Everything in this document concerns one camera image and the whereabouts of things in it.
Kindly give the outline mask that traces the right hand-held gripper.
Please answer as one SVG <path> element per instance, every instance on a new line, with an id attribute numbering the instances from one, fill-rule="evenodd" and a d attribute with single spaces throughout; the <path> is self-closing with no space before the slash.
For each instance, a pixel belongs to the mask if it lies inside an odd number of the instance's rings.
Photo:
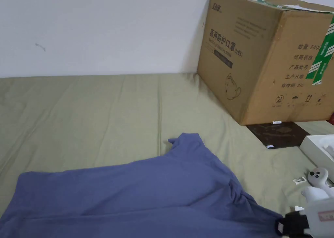
<path id="1" fill-rule="evenodd" d="M 305 207 L 296 207 L 294 212 L 275 221 L 277 235 L 289 238 L 333 238 L 333 187 L 306 187 L 301 194 L 307 204 Z"/>

